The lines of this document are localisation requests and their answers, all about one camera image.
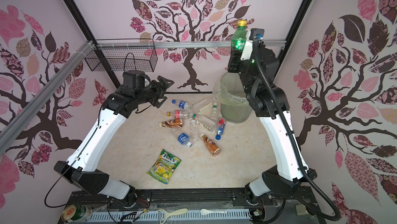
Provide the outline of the green soda bottle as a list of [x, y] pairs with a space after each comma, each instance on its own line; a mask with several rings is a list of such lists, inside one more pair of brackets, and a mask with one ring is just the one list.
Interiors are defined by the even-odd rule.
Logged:
[[231, 40], [231, 51], [242, 52], [246, 43], [247, 35], [247, 20], [239, 20], [237, 23], [237, 29]]

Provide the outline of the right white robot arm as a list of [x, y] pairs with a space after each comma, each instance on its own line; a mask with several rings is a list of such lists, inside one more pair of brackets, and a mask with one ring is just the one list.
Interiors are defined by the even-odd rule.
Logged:
[[293, 196], [302, 183], [318, 190], [315, 170], [309, 168], [298, 148], [288, 101], [273, 84], [275, 54], [262, 42], [247, 42], [243, 51], [232, 52], [229, 72], [237, 73], [246, 99], [266, 129], [277, 164], [246, 185], [251, 202], [262, 195]]

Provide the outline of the Pocari Sweat bottle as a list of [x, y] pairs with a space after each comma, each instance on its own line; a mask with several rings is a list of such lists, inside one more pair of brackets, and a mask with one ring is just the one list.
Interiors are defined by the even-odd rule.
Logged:
[[185, 133], [177, 133], [176, 139], [180, 144], [185, 145], [189, 148], [193, 146], [193, 143], [190, 141], [190, 137]]

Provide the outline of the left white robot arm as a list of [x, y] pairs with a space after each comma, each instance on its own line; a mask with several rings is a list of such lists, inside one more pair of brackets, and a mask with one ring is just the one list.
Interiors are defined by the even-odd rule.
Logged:
[[143, 71], [135, 70], [124, 72], [123, 80], [102, 104], [96, 123], [80, 146], [65, 162], [58, 161], [54, 170], [91, 195], [102, 194], [131, 206], [136, 200], [135, 188], [98, 170], [99, 161], [116, 131], [139, 105], [149, 103], [160, 108], [174, 81], [161, 76], [151, 80]]

